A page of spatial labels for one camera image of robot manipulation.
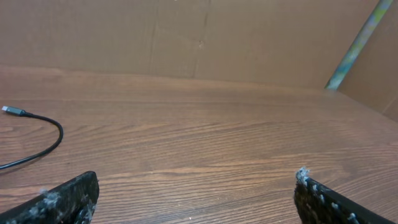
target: wood grain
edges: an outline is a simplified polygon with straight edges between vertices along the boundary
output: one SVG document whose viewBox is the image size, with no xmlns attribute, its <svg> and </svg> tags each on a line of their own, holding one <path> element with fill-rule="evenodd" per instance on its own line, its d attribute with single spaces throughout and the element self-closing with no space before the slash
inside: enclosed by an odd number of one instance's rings
<svg viewBox="0 0 398 224">
<path fill-rule="evenodd" d="M 0 172 L 0 212 L 87 170 L 93 223 L 300 223 L 294 172 L 398 222 L 398 124 L 338 92 L 0 67 L 0 104 L 60 121 Z M 0 163 L 56 127 L 0 114 Z"/>
</svg>

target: usb cable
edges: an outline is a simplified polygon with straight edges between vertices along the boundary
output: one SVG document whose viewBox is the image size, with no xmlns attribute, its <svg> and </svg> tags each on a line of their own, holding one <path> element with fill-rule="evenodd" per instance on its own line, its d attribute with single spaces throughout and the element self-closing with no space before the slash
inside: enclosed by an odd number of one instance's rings
<svg viewBox="0 0 398 224">
<path fill-rule="evenodd" d="M 60 131 L 60 135 L 59 135 L 57 141 L 54 144 L 52 144 L 52 146 L 50 146 L 48 149 L 46 149 L 46 150 L 44 150 L 42 152 L 39 152 L 37 154 L 34 154 L 32 156 L 26 157 L 24 159 L 20 159 L 20 160 L 15 161 L 15 162 L 10 162 L 8 164 L 0 165 L 0 170 L 7 169 L 7 168 L 10 168 L 10 167 L 19 165 L 19 164 L 23 164 L 25 162 L 31 161 L 32 159 L 36 159 L 38 157 L 47 155 L 48 153 L 52 152 L 61 143 L 62 138 L 63 138 L 63 128 L 62 128 L 60 123 L 54 121 L 53 119 L 46 118 L 46 117 L 43 117 L 43 116 L 39 116 L 39 115 L 32 114 L 32 113 L 28 113 L 28 112 L 26 112 L 24 110 L 21 110 L 19 108 L 15 108 L 15 107 L 11 107 L 11 106 L 3 106 L 2 110 L 5 111 L 8 114 L 12 114 L 12 115 L 16 115 L 16 116 L 24 116 L 24 117 L 27 117 L 27 118 L 41 119 L 43 121 L 47 121 L 49 123 L 52 123 L 58 128 L 58 130 Z"/>
</svg>

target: cable plug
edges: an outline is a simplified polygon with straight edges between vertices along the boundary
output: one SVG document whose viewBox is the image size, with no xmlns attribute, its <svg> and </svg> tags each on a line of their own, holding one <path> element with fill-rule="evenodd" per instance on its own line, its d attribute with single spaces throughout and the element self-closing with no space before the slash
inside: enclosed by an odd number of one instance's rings
<svg viewBox="0 0 398 224">
<path fill-rule="evenodd" d="M 4 110 L 8 114 L 12 114 L 12 115 L 16 115 L 16 116 L 23 116 L 26 113 L 24 110 L 15 108 L 12 106 L 3 106 L 1 109 Z"/>
</svg>

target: brown cardboard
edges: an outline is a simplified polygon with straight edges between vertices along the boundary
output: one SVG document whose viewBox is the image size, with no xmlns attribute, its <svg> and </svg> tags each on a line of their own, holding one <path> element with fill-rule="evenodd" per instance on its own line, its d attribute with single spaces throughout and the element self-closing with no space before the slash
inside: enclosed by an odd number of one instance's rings
<svg viewBox="0 0 398 224">
<path fill-rule="evenodd" d="M 395 100 L 387 107 L 384 115 L 398 122 L 398 98 L 395 98 Z"/>
<path fill-rule="evenodd" d="M 5 0 L 0 64 L 323 88 L 377 0 Z"/>
<path fill-rule="evenodd" d="M 398 2 L 393 1 L 339 87 L 354 100 L 379 112 L 388 111 L 391 118 L 398 118 L 396 107 L 389 109 L 398 95 L 397 21 Z"/>
<path fill-rule="evenodd" d="M 207 0 L 159 1 L 151 74 L 193 77 L 208 8 Z"/>
<path fill-rule="evenodd" d="M 376 3 L 212 1 L 195 77 L 323 88 Z"/>
<path fill-rule="evenodd" d="M 0 4 L 0 63 L 148 71 L 156 0 L 7 0 Z"/>
</svg>

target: wooden table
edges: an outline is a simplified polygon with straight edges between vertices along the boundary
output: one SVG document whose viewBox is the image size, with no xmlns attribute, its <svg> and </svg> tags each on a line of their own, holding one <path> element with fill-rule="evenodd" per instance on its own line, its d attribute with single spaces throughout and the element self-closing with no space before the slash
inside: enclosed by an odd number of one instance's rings
<svg viewBox="0 0 398 224">
<path fill-rule="evenodd" d="M 0 212 L 85 171 L 93 223 L 300 223 L 294 172 L 398 222 L 398 124 L 331 91 L 0 67 L 0 104 L 59 121 L 0 172 Z M 0 114 L 0 163 L 57 138 Z"/>
</svg>

